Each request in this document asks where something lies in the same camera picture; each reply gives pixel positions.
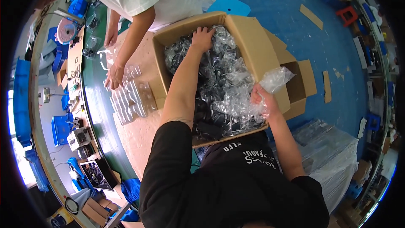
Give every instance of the box flap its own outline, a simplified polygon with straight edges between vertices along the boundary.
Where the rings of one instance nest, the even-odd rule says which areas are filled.
[[[297,61],[297,59],[290,52],[288,52],[288,50],[277,50],[277,59],[281,65]]]
[[[99,205],[93,198],[89,198],[86,201],[86,205],[89,205],[95,212],[97,212],[100,216],[106,218],[108,215],[108,211],[105,210],[101,205]]]
[[[212,23],[223,24],[225,18],[226,13],[219,11],[198,14],[160,29],[155,33],[154,39],[157,39],[163,46],[169,46],[175,43],[180,36],[189,35],[190,30],[197,30],[198,27],[211,27]],[[174,33],[170,33],[170,35],[166,33],[172,30],[174,30]]]
[[[290,102],[286,102],[285,98],[288,97],[287,87],[284,85],[274,96],[276,97],[281,114],[287,112],[290,109]]]
[[[271,44],[273,45],[274,50],[285,50],[287,48],[287,44],[281,41],[276,35],[270,33],[269,30],[263,28],[267,34],[267,37],[270,39]]]
[[[283,113],[285,120],[290,120],[298,115],[305,113],[306,98],[291,103],[291,108]]]
[[[83,209],[81,210],[83,213],[88,216],[91,220],[98,223],[101,227],[105,225],[105,217],[99,215],[95,210],[93,210],[88,204],[84,204]]]
[[[313,76],[312,66],[310,60],[299,61],[302,81],[304,82],[306,96],[311,96],[317,93],[315,77]]]
[[[247,69],[256,81],[272,69],[280,67],[266,32],[256,18],[228,15],[225,24],[235,39],[243,57],[249,57]]]

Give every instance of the blue stool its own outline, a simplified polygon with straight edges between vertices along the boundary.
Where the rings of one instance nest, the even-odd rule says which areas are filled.
[[[207,12],[221,11],[227,14],[247,16],[250,13],[250,7],[239,0],[215,0],[208,8]]]
[[[352,199],[356,199],[361,191],[363,190],[363,187],[359,187],[356,183],[356,181],[352,181],[349,185],[349,188],[347,189],[347,196],[349,196]]]
[[[378,131],[380,125],[381,117],[375,114],[367,114],[367,125],[366,129]]]

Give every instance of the red plastic stool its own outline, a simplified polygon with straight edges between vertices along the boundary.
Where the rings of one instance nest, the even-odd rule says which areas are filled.
[[[336,12],[336,15],[340,15],[344,21],[343,26],[347,27],[351,23],[355,22],[358,19],[356,11],[352,6],[348,6],[342,10]]]

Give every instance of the blue floor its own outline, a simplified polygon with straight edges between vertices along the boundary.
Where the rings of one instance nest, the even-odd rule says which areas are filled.
[[[298,61],[311,61],[317,94],[307,98],[305,114],[287,122],[290,128],[319,118],[356,137],[368,110],[366,73],[361,68],[352,34],[343,27],[335,11],[321,0],[240,1],[250,6],[249,16],[256,17],[264,28],[285,42]],[[301,4],[323,21],[323,30],[299,12]],[[332,89],[332,101],[328,104],[324,102],[325,70]],[[365,138],[360,139],[358,158],[364,144]]]

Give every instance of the blue cloth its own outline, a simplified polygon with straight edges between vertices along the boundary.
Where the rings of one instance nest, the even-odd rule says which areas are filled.
[[[129,203],[133,203],[139,200],[139,189],[140,180],[139,179],[128,179],[121,183],[121,191],[125,196],[125,199]]]

